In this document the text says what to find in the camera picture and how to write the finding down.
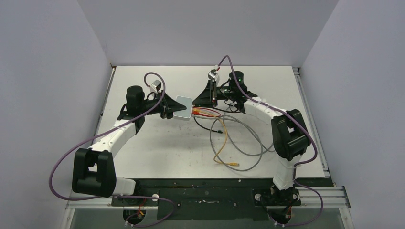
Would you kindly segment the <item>white network switch box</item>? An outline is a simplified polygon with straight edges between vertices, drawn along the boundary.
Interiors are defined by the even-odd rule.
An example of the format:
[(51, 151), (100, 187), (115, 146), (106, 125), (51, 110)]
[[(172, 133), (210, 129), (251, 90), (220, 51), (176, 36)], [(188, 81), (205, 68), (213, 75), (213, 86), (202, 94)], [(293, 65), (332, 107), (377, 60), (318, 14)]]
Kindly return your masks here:
[(176, 96), (176, 102), (182, 105), (182, 109), (173, 113), (173, 118), (181, 121), (189, 121), (192, 117), (192, 98)]

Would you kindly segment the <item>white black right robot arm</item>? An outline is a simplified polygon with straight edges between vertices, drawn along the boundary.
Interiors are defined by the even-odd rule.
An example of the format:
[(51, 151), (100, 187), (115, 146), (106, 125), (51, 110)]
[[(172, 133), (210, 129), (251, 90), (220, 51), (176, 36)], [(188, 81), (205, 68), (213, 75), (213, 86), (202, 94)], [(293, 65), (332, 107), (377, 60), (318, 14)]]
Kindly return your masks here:
[(289, 198), (288, 188), (294, 185), (294, 167), (310, 145), (307, 128), (299, 110), (284, 110), (274, 107), (248, 90), (244, 74), (235, 71), (229, 74), (227, 86), (219, 86), (218, 72), (208, 73), (205, 89), (194, 99), (194, 107), (215, 108), (220, 100), (231, 100), (236, 108), (271, 125), (273, 146), (278, 155), (277, 171), (273, 177), (276, 186), (270, 191), (270, 198), (276, 204), (283, 204)]

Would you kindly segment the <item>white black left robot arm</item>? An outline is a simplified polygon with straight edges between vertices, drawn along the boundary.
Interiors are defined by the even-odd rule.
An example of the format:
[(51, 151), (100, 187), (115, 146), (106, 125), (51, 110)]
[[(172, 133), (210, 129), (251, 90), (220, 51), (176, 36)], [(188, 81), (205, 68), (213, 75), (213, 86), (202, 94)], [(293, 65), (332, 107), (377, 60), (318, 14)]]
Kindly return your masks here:
[(108, 134), (90, 147), (75, 152), (73, 192), (105, 198), (124, 195), (128, 204), (139, 204), (142, 200), (141, 190), (136, 188), (135, 180), (116, 175), (114, 157), (139, 132), (146, 115), (159, 114), (162, 119), (175, 117), (189, 120), (191, 109), (191, 98), (177, 96), (172, 99), (159, 92), (148, 100), (141, 86), (129, 87), (126, 103)]

